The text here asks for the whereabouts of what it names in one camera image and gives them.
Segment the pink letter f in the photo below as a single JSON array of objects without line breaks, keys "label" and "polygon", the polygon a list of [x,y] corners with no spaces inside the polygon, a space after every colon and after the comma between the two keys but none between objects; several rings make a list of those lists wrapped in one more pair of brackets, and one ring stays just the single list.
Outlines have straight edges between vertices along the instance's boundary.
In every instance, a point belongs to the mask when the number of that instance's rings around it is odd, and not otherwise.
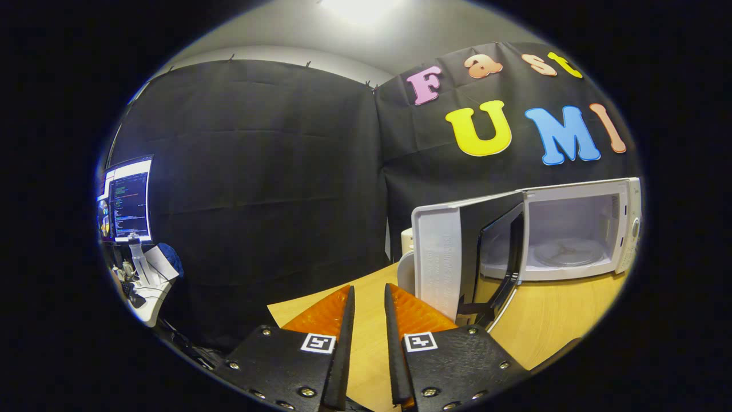
[{"label": "pink letter f", "polygon": [[419,106],[437,98],[437,92],[431,90],[430,87],[434,89],[440,87],[440,81],[437,79],[437,76],[435,76],[440,73],[442,73],[442,69],[440,69],[440,67],[432,66],[407,78],[407,81],[411,83],[414,88],[414,94],[417,95],[417,99],[414,101],[414,104]]}]

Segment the computer monitor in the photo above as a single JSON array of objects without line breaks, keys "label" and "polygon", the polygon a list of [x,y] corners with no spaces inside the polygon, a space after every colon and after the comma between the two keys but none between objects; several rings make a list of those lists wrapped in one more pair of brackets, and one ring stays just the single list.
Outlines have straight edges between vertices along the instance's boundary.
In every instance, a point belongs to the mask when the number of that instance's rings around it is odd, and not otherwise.
[{"label": "computer monitor", "polygon": [[134,158],[105,170],[104,191],[97,197],[97,227],[102,241],[126,243],[135,233],[151,243],[148,182],[152,155]]}]

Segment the wooden table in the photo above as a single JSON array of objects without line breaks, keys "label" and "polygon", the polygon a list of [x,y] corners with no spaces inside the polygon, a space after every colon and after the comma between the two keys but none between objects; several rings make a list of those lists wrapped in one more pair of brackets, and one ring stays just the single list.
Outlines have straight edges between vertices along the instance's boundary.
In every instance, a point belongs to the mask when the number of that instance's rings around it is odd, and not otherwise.
[{"label": "wooden table", "polygon": [[[615,300],[626,276],[605,274],[559,282],[524,282],[491,330],[491,336],[516,361],[531,369],[568,341],[582,337]],[[347,395],[374,412],[394,411],[386,345],[384,285],[397,284],[397,264],[356,279],[356,315]],[[476,295],[486,301],[498,279],[481,279]],[[268,305],[279,326],[343,285]]]}]

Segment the microwave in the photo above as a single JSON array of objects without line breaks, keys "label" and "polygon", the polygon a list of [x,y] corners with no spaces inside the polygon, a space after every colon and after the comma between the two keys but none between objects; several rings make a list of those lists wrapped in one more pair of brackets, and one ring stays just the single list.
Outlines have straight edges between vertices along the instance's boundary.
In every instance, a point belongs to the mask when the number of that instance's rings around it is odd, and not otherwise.
[{"label": "microwave", "polygon": [[[636,255],[640,195],[630,177],[417,207],[413,292],[458,324],[487,325],[521,282],[622,273]],[[474,301],[480,276],[501,280],[487,302]]]}]

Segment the paper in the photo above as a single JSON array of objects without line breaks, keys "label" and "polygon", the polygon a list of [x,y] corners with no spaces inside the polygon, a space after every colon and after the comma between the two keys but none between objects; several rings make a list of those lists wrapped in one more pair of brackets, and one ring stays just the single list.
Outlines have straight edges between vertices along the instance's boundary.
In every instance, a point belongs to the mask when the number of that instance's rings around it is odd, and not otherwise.
[{"label": "paper", "polygon": [[173,269],[168,258],[165,257],[157,246],[145,252],[145,259],[147,259],[148,265],[161,275],[159,284],[178,276],[178,272]]}]

